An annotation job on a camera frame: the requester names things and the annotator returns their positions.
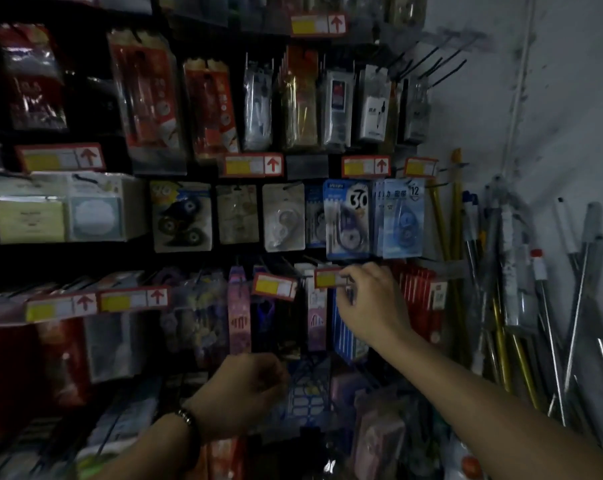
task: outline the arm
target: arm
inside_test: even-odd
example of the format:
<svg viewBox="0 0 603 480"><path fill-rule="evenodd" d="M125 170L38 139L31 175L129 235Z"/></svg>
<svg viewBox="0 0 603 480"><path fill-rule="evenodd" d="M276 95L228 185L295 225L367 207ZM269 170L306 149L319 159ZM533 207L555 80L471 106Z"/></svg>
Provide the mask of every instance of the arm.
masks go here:
<svg viewBox="0 0 603 480"><path fill-rule="evenodd" d="M338 290L339 314L417 387L496 480L603 479L603 452L518 398L442 356L410 330L406 305L387 268L343 270L357 302Z"/></svg>
<svg viewBox="0 0 603 480"><path fill-rule="evenodd" d="M287 391L288 373L273 354L226 358L215 375L184 407L194 416L201 443L246 433ZM192 463L190 430L173 413L162 416L95 480L175 478Z"/></svg>

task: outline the bracelet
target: bracelet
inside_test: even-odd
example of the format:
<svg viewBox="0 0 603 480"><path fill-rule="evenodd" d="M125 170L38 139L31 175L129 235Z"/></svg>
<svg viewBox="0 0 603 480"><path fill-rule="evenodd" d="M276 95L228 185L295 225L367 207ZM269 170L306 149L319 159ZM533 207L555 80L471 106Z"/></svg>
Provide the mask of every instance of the bracelet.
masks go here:
<svg viewBox="0 0 603 480"><path fill-rule="evenodd" d="M199 461L199 455L201 451L201 433L197 421L190 411L180 408L175 411L175 414L184 420L186 426L188 426L189 434L189 445L188 445L188 460L186 461L186 471L192 470L196 467L197 461Z"/></svg>

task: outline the hand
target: hand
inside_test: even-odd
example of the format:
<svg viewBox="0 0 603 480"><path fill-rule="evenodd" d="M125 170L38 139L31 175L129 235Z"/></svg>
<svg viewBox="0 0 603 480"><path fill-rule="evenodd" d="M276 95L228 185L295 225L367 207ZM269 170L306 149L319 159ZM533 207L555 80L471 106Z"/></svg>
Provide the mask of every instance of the hand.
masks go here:
<svg viewBox="0 0 603 480"><path fill-rule="evenodd" d="M345 267L340 275L350 276L357 286L354 305L343 288L338 289L337 301L339 315L358 339L381 353L386 339L410 332L406 302L388 267L369 262Z"/></svg>
<svg viewBox="0 0 603 480"><path fill-rule="evenodd" d="M242 435L288 391L288 371L273 354L230 355L186 401L202 442Z"/></svg>

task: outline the pink package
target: pink package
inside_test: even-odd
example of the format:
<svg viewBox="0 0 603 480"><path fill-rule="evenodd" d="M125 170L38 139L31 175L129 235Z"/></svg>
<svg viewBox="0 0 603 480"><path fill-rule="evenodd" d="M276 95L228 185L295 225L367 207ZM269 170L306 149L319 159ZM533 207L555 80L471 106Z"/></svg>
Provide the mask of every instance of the pink package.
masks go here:
<svg viewBox="0 0 603 480"><path fill-rule="evenodd" d="M231 355L251 351L250 286L242 266L233 266L228 275L228 332Z"/></svg>

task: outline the red price tag holder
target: red price tag holder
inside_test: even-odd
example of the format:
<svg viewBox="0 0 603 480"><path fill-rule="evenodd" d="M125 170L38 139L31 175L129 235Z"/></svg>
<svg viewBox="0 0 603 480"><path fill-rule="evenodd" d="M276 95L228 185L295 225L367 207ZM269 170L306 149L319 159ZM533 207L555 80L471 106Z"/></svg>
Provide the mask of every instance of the red price tag holder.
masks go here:
<svg viewBox="0 0 603 480"><path fill-rule="evenodd" d="M65 320L99 313L96 292L34 296L25 304L26 322Z"/></svg>
<svg viewBox="0 0 603 480"><path fill-rule="evenodd" d="M337 288L340 286L350 286L355 282L350 276L339 276L342 267L320 267L315 269L315 289Z"/></svg>
<svg viewBox="0 0 603 480"><path fill-rule="evenodd" d="M295 13L290 15L293 37L343 37L348 33L345 13Z"/></svg>
<svg viewBox="0 0 603 480"><path fill-rule="evenodd" d="M294 301L297 296L297 285L295 278L257 273L253 278L252 294Z"/></svg>
<svg viewBox="0 0 603 480"><path fill-rule="evenodd" d="M260 155L224 155L220 177L264 178L283 176L283 155L262 153Z"/></svg>
<svg viewBox="0 0 603 480"><path fill-rule="evenodd" d="M168 308L169 286L140 286L137 288L99 291L99 306L102 312L138 312Z"/></svg>
<svg viewBox="0 0 603 480"><path fill-rule="evenodd" d="M342 157L343 178L385 178L390 176L390 157L379 155Z"/></svg>
<svg viewBox="0 0 603 480"><path fill-rule="evenodd" d="M435 178L439 161L434 158L408 157L404 163L404 177Z"/></svg>
<svg viewBox="0 0 603 480"><path fill-rule="evenodd" d="M26 173L32 171L105 171L99 143L29 144L15 151Z"/></svg>

